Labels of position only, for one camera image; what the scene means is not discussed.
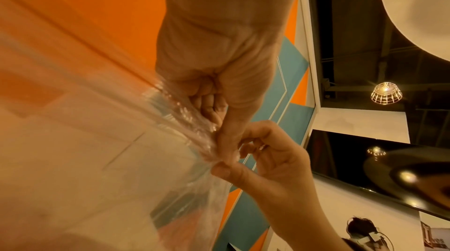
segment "black display screen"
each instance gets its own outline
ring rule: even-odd
[[[315,174],[450,219],[450,150],[313,130]]]

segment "black ceiling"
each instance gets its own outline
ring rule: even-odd
[[[382,0],[310,0],[321,106],[404,111],[412,144],[450,148],[450,62],[420,50],[392,24]],[[370,99],[397,84],[392,105]]]

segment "transparent plastic sheet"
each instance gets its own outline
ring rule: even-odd
[[[215,126],[35,6],[0,0],[0,250],[210,250],[229,190]]]

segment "sleeve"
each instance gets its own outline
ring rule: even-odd
[[[358,244],[356,244],[355,242],[348,240],[348,239],[344,239],[345,243],[347,243],[347,245],[354,251],[366,251],[363,247],[359,246]]]

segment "fingernail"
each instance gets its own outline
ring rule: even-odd
[[[225,164],[223,164],[223,165],[218,164],[211,169],[211,174],[213,174],[216,177],[226,180],[230,177],[231,169],[230,169],[230,167],[226,166]]]

